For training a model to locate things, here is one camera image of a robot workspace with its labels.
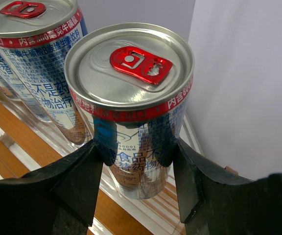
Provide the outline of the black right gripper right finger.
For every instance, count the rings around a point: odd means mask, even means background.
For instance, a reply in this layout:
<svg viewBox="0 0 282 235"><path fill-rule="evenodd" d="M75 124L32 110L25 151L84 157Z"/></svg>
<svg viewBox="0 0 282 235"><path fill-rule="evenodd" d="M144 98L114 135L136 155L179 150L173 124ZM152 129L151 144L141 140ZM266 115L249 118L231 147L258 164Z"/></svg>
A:
<svg viewBox="0 0 282 235"><path fill-rule="evenodd" d="M173 161L188 235L282 235L282 173L252 181L178 141Z"/></svg>

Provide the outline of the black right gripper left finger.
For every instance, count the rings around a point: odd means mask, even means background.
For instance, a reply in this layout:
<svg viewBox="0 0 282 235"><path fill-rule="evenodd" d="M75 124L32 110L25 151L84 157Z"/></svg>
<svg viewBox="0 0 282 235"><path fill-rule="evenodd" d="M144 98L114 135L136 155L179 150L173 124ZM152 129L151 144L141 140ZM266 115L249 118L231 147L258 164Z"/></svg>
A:
<svg viewBox="0 0 282 235"><path fill-rule="evenodd" d="M20 178L0 180L0 235L85 235L103 161L94 141Z"/></svg>

